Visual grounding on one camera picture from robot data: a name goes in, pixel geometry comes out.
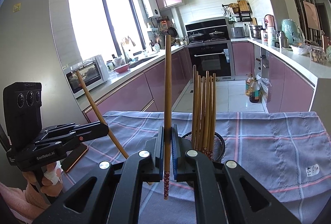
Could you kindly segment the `pink sleeve forearm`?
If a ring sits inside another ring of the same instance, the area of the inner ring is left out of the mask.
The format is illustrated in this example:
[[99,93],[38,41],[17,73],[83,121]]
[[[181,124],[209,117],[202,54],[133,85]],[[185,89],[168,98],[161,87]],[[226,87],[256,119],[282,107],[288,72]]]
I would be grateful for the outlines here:
[[49,205],[29,184],[25,190],[10,188],[1,183],[1,196],[13,215],[20,221],[32,223]]

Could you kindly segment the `left hand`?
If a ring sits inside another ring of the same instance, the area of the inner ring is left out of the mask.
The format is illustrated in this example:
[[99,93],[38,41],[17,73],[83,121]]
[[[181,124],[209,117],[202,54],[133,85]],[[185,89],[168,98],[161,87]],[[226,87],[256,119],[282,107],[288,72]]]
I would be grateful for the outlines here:
[[38,180],[32,171],[23,172],[22,174],[28,182],[25,190],[26,198],[42,199],[42,194],[49,197],[58,197],[63,189],[62,169],[59,161],[46,166],[46,172],[43,174],[40,190],[34,189]]

